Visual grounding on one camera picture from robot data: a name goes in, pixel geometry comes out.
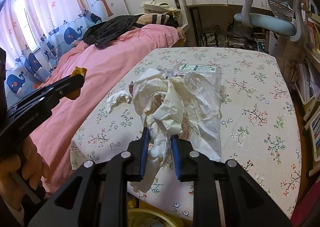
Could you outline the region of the pink duvet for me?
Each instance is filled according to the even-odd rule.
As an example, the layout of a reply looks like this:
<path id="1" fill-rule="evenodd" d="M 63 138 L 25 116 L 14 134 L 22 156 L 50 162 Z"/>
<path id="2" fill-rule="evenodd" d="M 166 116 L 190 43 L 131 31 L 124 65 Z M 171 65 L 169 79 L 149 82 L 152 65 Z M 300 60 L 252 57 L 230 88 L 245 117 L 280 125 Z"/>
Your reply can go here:
<path id="1" fill-rule="evenodd" d="M 111 89 L 145 56 L 158 48 L 169 48 L 185 40 L 181 29 L 149 24 L 128 32 L 99 50 L 80 41 L 64 54 L 45 85 L 70 75 L 76 67 L 87 70 L 81 93 L 76 100 L 62 98 L 51 117 L 32 134 L 38 152 L 49 165 L 43 186 L 51 196 L 71 175 L 72 166 L 85 159 L 98 160 L 98 154 L 80 151 L 72 138 L 78 128 Z"/>

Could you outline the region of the beige cloth bag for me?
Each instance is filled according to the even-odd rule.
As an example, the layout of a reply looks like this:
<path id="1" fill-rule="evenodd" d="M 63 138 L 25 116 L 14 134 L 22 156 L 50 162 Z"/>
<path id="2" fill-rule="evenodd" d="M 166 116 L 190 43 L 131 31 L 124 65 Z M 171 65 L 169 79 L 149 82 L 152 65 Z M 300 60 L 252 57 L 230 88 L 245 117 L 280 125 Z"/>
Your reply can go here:
<path id="1" fill-rule="evenodd" d="M 156 0 L 142 2 L 141 7 L 146 13 L 172 13 L 173 15 L 178 15 L 181 12 L 181 10 L 176 7 L 170 6 L 167 3 L 157 2 Z"/>

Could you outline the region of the whale print curtain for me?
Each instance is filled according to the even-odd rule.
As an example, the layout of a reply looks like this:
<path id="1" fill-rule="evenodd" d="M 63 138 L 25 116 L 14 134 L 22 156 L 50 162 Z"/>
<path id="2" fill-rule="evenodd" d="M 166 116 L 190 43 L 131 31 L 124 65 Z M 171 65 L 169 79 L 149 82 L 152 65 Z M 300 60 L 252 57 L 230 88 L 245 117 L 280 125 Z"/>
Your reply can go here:
<path id="1" fill-rule="evenodd" d="M 6 52 L 7 106 L 53 76 L 59 59 L 100 22 L 86 0 L 6 0 L 1 9 L 1 48 Z"/>

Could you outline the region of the black garment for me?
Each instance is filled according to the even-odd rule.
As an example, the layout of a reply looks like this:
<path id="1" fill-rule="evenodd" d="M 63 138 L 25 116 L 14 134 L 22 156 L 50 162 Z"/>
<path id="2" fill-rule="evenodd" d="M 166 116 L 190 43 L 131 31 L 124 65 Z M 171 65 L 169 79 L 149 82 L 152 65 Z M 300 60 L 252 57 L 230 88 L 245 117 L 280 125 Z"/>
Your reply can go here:
<path id="1" fill-rule="evenodd" d="M 85 32 L 82 40 L 87 45 L 94 45 L 98 49 L 103 49 L 107 43 L 127 32 L 140 16 L 117 16 L 107 22 L 95 24 Z"/>

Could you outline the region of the orange peel piece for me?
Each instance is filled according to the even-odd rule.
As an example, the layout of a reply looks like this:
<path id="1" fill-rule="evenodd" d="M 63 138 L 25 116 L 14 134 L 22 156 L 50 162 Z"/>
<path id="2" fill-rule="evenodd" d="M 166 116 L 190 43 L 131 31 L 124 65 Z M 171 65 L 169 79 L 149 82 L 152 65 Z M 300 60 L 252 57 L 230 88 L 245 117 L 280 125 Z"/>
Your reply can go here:
<path id="1" fill-rule="evenodd" d="M 85 82 L 87 69 L 84 67 L 75 67 L 70 76 L 70 85 L 66 97 L 70 100 L 76 100 L 80 97 L 81 88 Z"/>

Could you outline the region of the floral bed sheet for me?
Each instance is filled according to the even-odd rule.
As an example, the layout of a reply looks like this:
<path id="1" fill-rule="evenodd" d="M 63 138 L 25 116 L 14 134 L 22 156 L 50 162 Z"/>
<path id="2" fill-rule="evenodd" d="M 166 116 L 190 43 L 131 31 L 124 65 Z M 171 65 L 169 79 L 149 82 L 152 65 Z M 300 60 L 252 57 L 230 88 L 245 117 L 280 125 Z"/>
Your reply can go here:
<path id="1" fill-rule="evenodd" d="M 234 159 L 291 216 L 299 193 L 301 154 L 295 108 L 276 60 L 265 53 L 223 48 L 152 51 L 112 89 L 127 90 L 149 68 L 180 64 L 222 69 L 222 159 Z M 142 123 L 132 104 L 108 112 L 103 99 L 71 141 L 71 166 L 111 159 L 139 138 Z"/>

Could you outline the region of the striped pillow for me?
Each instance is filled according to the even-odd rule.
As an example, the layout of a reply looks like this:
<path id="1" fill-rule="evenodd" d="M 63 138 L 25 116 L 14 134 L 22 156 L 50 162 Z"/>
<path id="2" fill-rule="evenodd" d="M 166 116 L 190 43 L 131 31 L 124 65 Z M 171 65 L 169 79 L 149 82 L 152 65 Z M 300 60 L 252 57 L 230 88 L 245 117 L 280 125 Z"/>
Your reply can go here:
<path id="1" fill-rule="evenodd" d="M 157 24 L 179 28 L 178 21 L 174 17 L 159 13 L 149 13 L 139 16 L 134 26 L 141 28 L 148 24 Z"/>

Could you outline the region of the yellow trash bin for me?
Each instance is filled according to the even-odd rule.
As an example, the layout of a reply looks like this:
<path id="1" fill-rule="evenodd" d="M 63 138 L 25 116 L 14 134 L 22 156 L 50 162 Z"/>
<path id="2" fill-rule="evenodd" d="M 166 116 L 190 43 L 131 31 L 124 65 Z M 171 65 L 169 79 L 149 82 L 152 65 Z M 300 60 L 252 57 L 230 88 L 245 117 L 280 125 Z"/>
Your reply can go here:
<path id="1" fill-rule="evenodd" d="M 130 209 L 127 212 L 127 226 L 168 226 L 183 227 L 184 223 L 180 217 L 172 216 L 150 209 Z"/>

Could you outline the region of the small white tissue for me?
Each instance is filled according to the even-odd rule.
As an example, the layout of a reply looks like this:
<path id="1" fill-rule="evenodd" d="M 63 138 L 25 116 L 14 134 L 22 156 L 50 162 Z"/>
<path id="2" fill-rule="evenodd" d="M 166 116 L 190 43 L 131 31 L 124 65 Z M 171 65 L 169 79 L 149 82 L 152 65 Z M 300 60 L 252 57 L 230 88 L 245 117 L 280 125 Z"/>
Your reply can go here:
<path id="1" fill-rule="evenodd" d="M 132 96 L 129 92 L 121 90 L 119 92 L 116 92 L 109 96 L 107 98 L 107 104 L 106 104 L 106 111 L 107 113 L 111 113 L 113 108 L 116 107 L 117 105 L 125 102 L 129 103 L 131 102 Z"/>

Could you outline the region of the light blue desk chair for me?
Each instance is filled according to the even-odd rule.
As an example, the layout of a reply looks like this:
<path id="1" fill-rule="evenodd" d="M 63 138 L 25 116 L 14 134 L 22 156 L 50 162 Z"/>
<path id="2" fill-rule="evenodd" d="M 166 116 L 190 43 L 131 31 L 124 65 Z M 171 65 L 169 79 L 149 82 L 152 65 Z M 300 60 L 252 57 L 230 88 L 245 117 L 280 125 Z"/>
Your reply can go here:
<path id="1" fill-rule="evenodd" d="M 252 13 L 253 0 L 245 0 L 241 13 L 234 19 L 247 27 L 259 27 L 287 36 L 292 42 L 300 42 L 305 38 L 302 10 L 305 0 L 268 0 L 273 16 Z"/>

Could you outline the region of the white bookshelf rack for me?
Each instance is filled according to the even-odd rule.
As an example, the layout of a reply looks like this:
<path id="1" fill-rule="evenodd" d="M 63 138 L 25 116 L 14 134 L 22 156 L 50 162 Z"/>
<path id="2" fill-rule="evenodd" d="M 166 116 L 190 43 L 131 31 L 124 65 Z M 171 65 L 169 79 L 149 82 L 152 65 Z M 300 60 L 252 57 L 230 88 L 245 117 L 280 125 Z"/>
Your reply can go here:
<path id="1" fill-rule="evenodd" d="M 303 60 L 298 65 L 294 89 L 304 109 L 303 135 L 311 140 L 312 169 L 308 172 L 311 177 L 319 172 L 319 15 L 306 12 L 305 27 Z"/>

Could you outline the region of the clear plastic package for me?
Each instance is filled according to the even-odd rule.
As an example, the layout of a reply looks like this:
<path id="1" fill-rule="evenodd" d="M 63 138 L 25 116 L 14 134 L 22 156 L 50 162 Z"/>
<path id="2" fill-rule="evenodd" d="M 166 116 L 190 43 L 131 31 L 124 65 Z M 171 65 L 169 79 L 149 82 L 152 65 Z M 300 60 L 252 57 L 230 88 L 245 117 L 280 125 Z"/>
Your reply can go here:
<path id="1" fill-rule="evenodd" d="M 209 80 L 217 93 L 221 91 L 222 70 L 219 66 L 196 65 L 196 64 L 178 64 L 172 69 L 159 68 L 159 71 L 166 78 L 185 76 L 188 72 L 198 73 Z"/>

